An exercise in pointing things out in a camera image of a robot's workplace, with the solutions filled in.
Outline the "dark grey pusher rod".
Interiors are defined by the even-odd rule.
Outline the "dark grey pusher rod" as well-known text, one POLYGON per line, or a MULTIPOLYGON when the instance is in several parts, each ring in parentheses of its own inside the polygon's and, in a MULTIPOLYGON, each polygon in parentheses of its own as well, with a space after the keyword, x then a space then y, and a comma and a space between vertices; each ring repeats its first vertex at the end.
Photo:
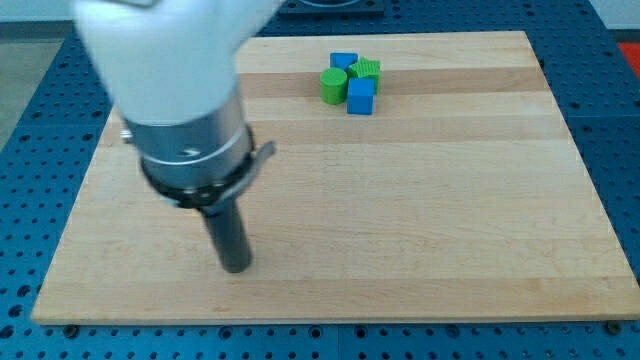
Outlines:
POLYGON ((252 262, 250 244, 235 200, 198 209, 203 217, 221 267, 228 273, 241 273, 252 262))

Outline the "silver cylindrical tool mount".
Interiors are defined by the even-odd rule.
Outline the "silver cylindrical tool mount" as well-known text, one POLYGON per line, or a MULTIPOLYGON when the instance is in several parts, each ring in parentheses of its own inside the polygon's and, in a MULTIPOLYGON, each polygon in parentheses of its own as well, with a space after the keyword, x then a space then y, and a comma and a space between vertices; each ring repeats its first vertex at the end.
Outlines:
POLYGON ((251 186, 276 152, 273 141, 255 146, 239 86, 202 117, 171 125, 125 124, 147 182, 179 208, 224 207, 251 186))

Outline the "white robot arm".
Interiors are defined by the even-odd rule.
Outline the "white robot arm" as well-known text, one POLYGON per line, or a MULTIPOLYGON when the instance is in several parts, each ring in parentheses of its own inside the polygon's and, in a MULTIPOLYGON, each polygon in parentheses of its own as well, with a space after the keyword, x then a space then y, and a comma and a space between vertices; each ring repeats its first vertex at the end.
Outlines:
POLYGON ((237 199, 275 153, 257 146, 235 58, 281 0, 76 1, 75 27, 151 187, 198 211, 222 268, 252 261, 237 199))

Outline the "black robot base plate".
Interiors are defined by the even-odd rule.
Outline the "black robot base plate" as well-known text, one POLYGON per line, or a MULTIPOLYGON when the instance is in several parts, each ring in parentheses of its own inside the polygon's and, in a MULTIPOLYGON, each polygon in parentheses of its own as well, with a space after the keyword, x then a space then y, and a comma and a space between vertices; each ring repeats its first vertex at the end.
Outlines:
POLYGON ((385 0, 286 0, 278 11, 283 16, 381 15, 385 0))

